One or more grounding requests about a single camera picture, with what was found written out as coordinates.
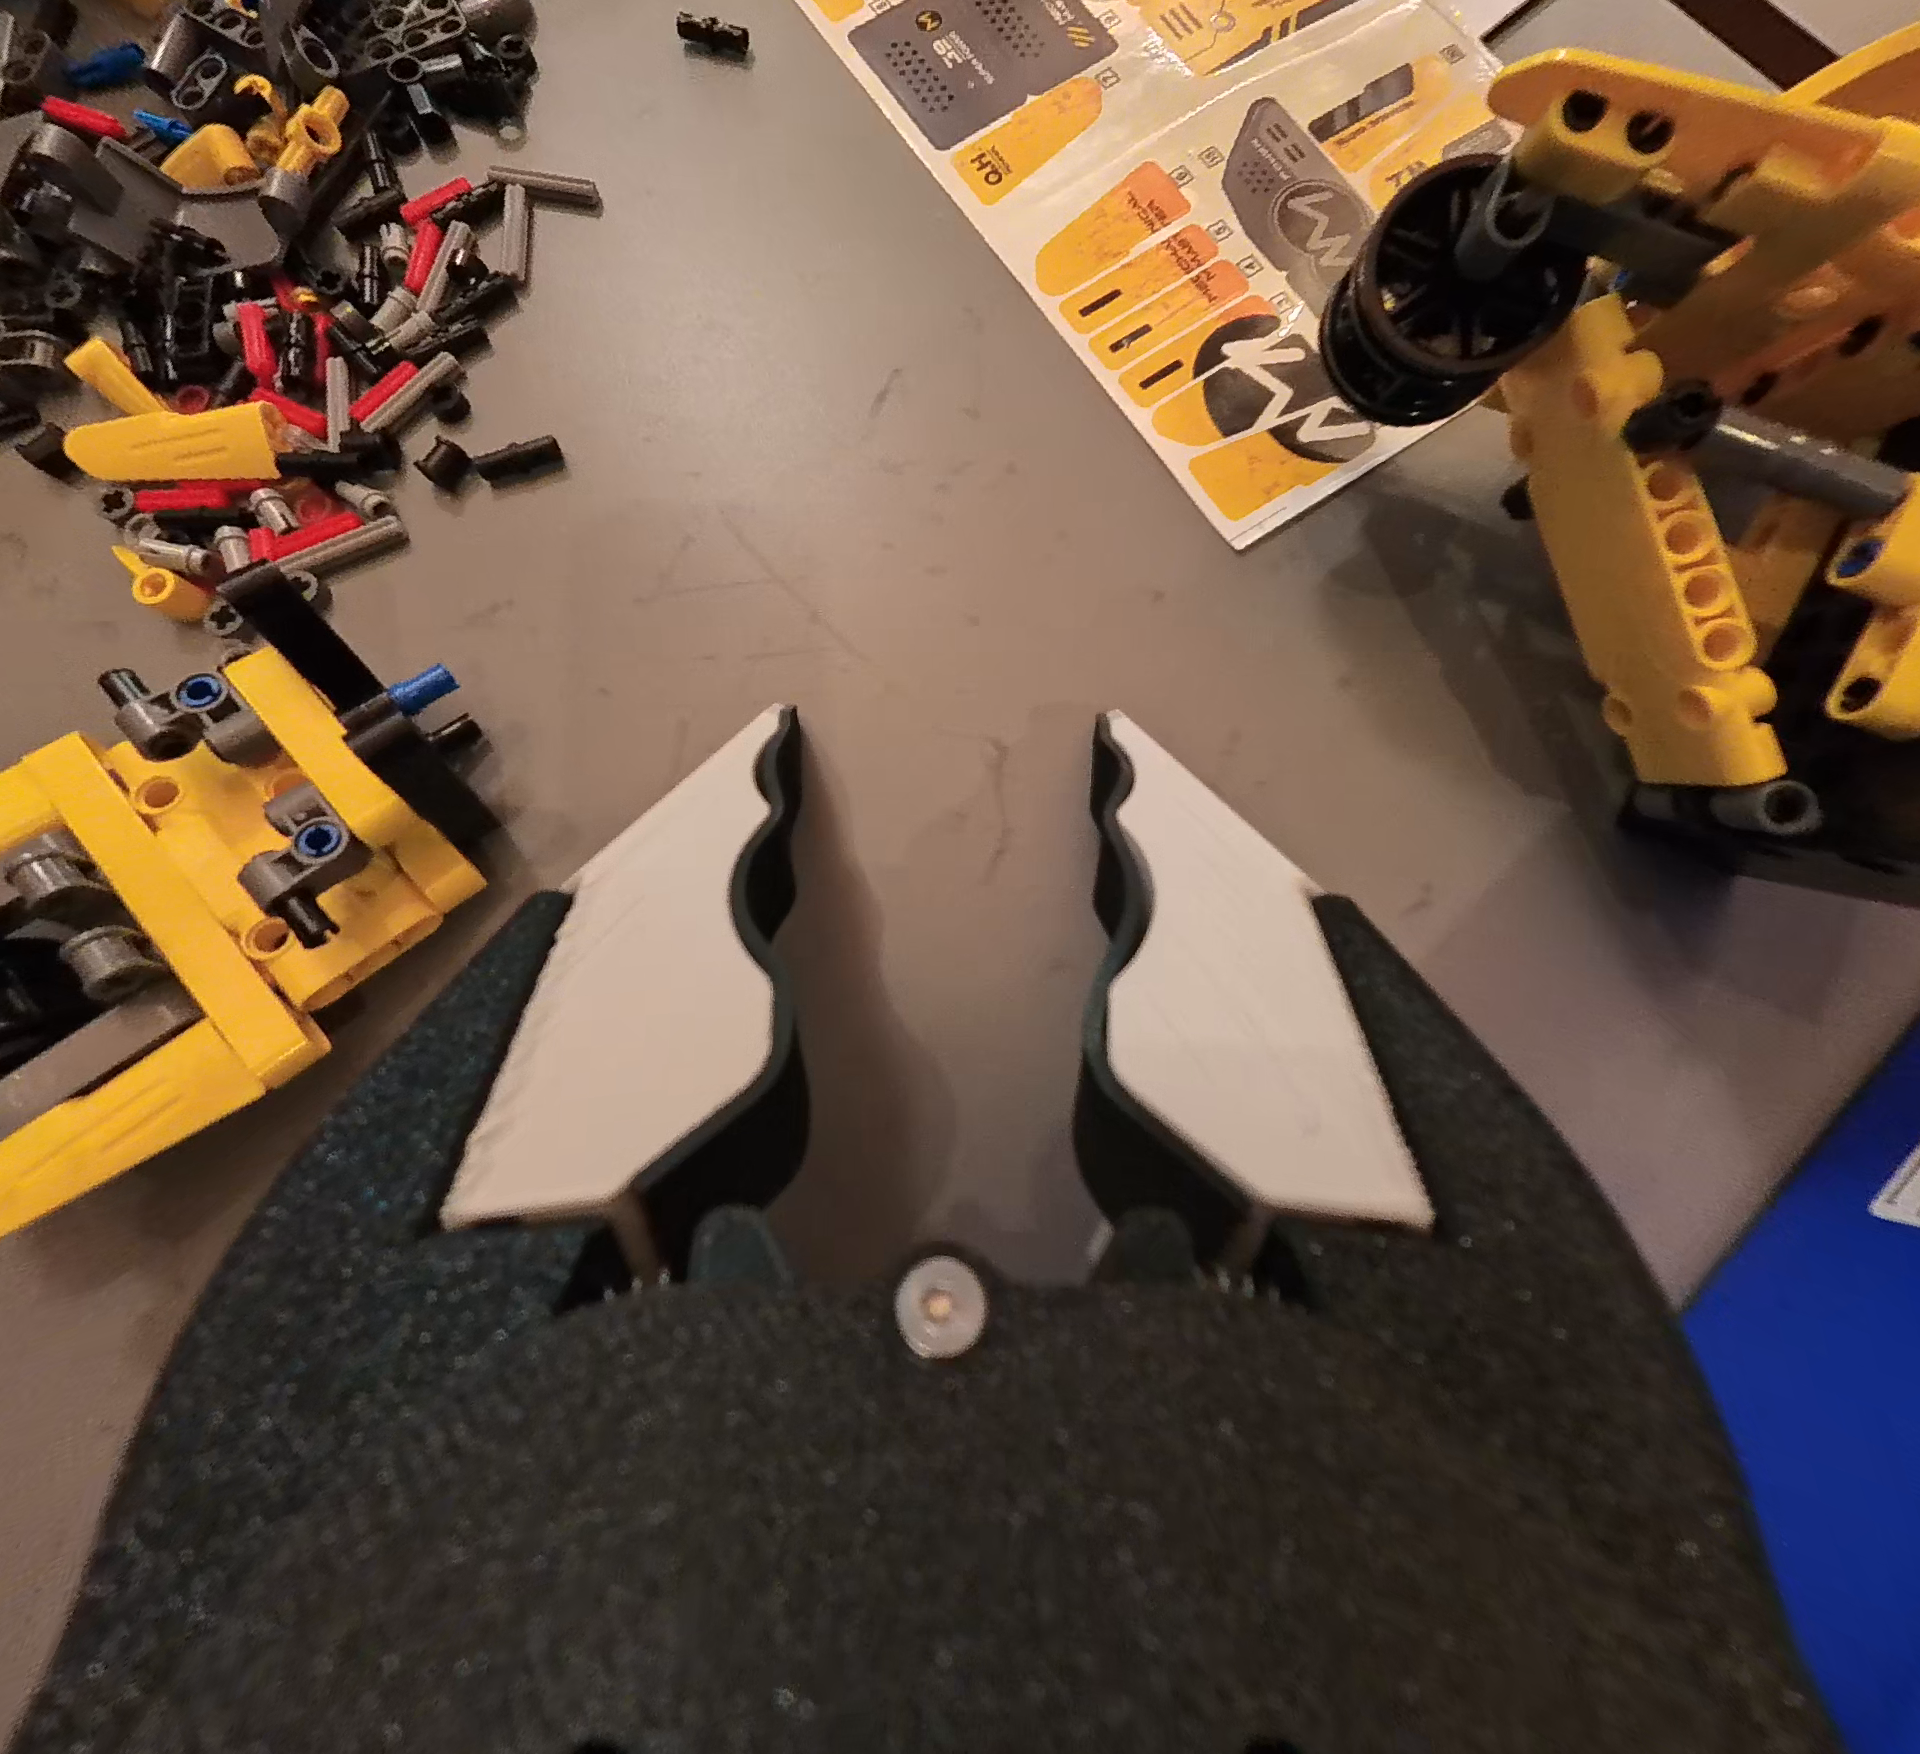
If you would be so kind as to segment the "large yellow grey toy model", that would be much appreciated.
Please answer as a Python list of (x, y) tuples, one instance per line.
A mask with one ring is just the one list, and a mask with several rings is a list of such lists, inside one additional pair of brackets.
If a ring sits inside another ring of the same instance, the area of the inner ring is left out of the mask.
[(1786, 91), (1559, 48), (1381, 208), (1319, 350), (1500, 410), (1621, 826), (1916, 908), (1918, 31)]

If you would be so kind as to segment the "small yellow wheeled toy assembly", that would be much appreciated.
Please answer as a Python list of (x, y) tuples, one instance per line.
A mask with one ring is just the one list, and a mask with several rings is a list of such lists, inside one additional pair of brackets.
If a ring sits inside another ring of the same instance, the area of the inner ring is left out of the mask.
[(316, 682), (264, 646), (102, 686), (117, 740), (5, 770), (5, 1237), (296, 1080), (326, 1013), (487, 887), (477, 729), (420, 723), (444, 669)]

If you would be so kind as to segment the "yellow grey sticker sheet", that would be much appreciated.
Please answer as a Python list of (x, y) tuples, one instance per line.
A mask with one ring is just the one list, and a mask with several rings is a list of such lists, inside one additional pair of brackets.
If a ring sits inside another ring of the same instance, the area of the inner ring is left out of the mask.
[(1440, 0), (795, 2), (1228, 546), (1426, 430), (1321, 318), (1408, 184), (1512, 143)]

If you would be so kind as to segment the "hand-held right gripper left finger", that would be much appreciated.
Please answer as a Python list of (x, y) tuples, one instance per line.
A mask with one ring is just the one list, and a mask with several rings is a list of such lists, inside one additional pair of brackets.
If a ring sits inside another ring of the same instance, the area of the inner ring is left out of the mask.
[(693, 1235), (773, 1205), (810, 1082), (779, 935), (803, 729), (775, 703), (585, 863), (441, 1208), (467, 1233)]

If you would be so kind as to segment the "blue plastic bin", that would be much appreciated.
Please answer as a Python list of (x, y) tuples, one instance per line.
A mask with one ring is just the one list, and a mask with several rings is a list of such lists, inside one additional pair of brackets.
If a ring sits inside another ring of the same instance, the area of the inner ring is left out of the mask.
[(1849, 1750), (1918, 1749), (1918, 1039), (1684, 1311), (1811, 1677)]

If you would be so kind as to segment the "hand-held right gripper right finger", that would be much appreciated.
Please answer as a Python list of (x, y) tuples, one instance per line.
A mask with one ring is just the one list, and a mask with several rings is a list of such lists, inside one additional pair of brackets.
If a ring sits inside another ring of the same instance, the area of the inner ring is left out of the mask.
[(1437, 1214), (1323, 926), (1330, 893), (1123, 712), (1092, 732), (1073, 1152), (1104, 1219), (1428, 1235)]

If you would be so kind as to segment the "pile of toy bricks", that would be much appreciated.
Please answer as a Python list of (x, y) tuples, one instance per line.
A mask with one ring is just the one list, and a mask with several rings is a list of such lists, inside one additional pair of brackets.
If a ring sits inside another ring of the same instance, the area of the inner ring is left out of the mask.
[(5, 447), (90, 486), (133, 601), (244, 638), (409, 540), (406, 435), (469, 417), (541, 208), (596, 184), (412, 181), (517, 141), (534, 0), (5, 0)]

